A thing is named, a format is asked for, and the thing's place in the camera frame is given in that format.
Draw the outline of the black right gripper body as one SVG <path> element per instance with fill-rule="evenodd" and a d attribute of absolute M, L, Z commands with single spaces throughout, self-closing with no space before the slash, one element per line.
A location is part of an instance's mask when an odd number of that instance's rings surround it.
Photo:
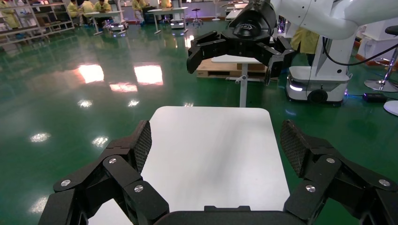
<path fill-rule="evenodd" d="M 221 33 L 226 40 L 225 53 L 233 56 L 261 58 L 276 26 L 276 13 L 269 0 L 253 0 Z"/>

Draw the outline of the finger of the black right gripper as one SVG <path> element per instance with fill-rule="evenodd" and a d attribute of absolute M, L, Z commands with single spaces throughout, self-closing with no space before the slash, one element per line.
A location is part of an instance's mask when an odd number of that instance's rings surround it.
<path fill-rule="evenodd" d="M 188 49 L 186 67 L 193 74 L 203 60 L 211 59 L 227 53 L 227 40 L 217 31 L 211 31 L 191 41 Z"/>
<path fill-rule="evenodd" d="M 278 77 L 285 67 L 285 60 L 289 60 L 294 53 L 289 41 L 284 36 L 273 39 L 271 46 L 257 42 L 256 60 L 266 66 L 264 83 L 269 85 L 271 78 Z"/>

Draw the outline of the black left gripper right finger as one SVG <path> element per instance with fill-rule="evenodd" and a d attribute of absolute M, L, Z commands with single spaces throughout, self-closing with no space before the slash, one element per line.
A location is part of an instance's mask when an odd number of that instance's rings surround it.
<path fill-rule="evenodd" d="M 328 199 L 340 203 L 362 225 L 398 222 L 398 185 L 345 158 L 325 139 L 310 136 L 291 120 L 282 122 L 280 144 L 302 182 L 283 210 L 312 224 Z"/>

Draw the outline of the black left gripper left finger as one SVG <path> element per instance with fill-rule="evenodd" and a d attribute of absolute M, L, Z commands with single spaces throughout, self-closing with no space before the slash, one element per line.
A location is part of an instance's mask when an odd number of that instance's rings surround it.
<path fill-rule="evenodd" d="M 57 181 L 39 220 L 41 225 L 86 225 L 109 200 L 115 200 L 135 225 L 153 225 L 169 204 L 141 173 L 152 146 L 150 122 L 112 140 L 88 165 Z"/>

